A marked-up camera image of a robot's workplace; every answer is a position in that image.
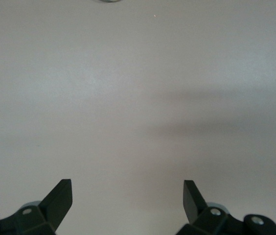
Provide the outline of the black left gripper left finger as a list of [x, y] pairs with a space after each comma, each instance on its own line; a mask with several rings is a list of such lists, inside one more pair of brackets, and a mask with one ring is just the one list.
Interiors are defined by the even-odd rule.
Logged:
[[62, 179], [38, 204], [0, 220], [1, 235], [54, 235], [72, 206], [72, 183]]

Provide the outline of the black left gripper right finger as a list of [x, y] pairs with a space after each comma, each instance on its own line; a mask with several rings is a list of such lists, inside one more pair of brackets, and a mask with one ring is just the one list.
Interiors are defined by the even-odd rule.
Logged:
[[184, 181], [183, 207], [188, 219], [178, 235], [242, 235], [243, 222], [219, 206], [209, 206], [193, 180]]

